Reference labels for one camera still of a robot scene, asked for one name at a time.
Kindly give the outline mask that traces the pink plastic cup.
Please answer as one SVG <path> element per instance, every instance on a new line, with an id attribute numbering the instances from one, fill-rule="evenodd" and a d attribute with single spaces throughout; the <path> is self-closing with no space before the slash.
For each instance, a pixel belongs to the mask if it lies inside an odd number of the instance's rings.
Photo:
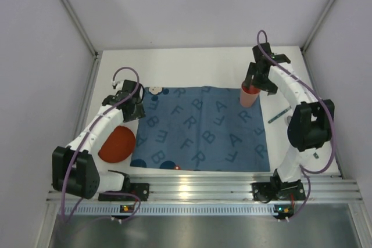
<path id="1" fill-rule="evenodd" d="M 260 89 L 242 83 L 239 101 L 242 107 L 251 107 L 260 94 Z"/>

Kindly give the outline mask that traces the red plastic plate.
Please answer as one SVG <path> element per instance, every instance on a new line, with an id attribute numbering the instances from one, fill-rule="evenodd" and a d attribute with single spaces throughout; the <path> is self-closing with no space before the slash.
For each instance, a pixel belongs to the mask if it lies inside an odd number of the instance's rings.
<path id="1" fill-rule="evenodd" d="M 119 163 L 132 154 L 135 143 L 135 135 L 132 130 L 118 126 L 102 145 L 98 156 L 107 163 Z"/>

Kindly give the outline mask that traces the blue letter-print cloth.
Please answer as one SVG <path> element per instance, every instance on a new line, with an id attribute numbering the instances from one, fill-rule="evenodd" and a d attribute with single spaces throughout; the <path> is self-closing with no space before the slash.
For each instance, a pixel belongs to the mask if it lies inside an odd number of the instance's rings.
<path id="1" fill-rule="evenodd" d="M 260 100 L 240 104 L 240 90 L 147 87 L 132 167 L 184 171 L 268 172 Z"/>

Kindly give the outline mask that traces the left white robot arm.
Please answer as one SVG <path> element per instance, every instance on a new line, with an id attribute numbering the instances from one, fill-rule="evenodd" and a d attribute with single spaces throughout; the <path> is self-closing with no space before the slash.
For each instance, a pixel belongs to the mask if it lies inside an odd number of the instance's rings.
<path id="1" fill-rule="evenodd" d="M 105 192 L 128 192 L 130 176 L 114 170 L 100 171 L 96 165 L 101 147 L 120 124 L 145 116 L 141 93 L 143 85 L 131 80 L 102 101 L 94 119 L 66 147 L 52 153 L 52 186 L 54 190 L 84 199 Z"/>

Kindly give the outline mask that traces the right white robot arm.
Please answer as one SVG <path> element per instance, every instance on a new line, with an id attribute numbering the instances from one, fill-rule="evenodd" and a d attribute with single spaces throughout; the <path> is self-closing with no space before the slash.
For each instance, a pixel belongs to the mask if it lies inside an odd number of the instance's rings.
<path id="1" fill-rule="evenodd" d="M 269 182 L 252 185 L 253 198 L 262 203 L 291 198 L 304 200 L 303 164 L 332 139 L 334 103 L 316 97 L 295 75 L 290 59 L 285 54 L 274 54 L 268 42 L 257 44 L 252 52 L 255 60 L 249 65 L 243 86 L 253 86 L 270 94 L 281 92 L 292 109 L 287 128 L 290 143 L 287 154 Z"/>

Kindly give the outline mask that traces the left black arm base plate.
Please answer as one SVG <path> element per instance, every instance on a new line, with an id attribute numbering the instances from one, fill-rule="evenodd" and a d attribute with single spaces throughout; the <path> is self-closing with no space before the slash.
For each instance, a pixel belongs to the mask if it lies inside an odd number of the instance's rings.
<path id="1" fill-rule="evenodd" d="M 124 190 L 100 193 L 98 200 L 100 202 L 126 202 L 134 201 L 137 197 L 141 202 L 145 202 L 148 200 L 149 188 L 148 183 L 131 183 Z"/>

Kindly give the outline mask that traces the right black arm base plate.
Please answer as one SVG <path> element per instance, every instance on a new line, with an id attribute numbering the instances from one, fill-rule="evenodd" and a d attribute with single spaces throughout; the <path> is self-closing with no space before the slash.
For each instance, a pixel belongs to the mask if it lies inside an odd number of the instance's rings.
<path id="1" fill-rule="evenodd" d="M 305 200 L 305 190 L 301 181 L 284 183 L 281 186 L 274 186 L 271 182 L 256 182 L 252 184 L 254 201 L 268 203 L 270 201 L 295 201 Z"/>

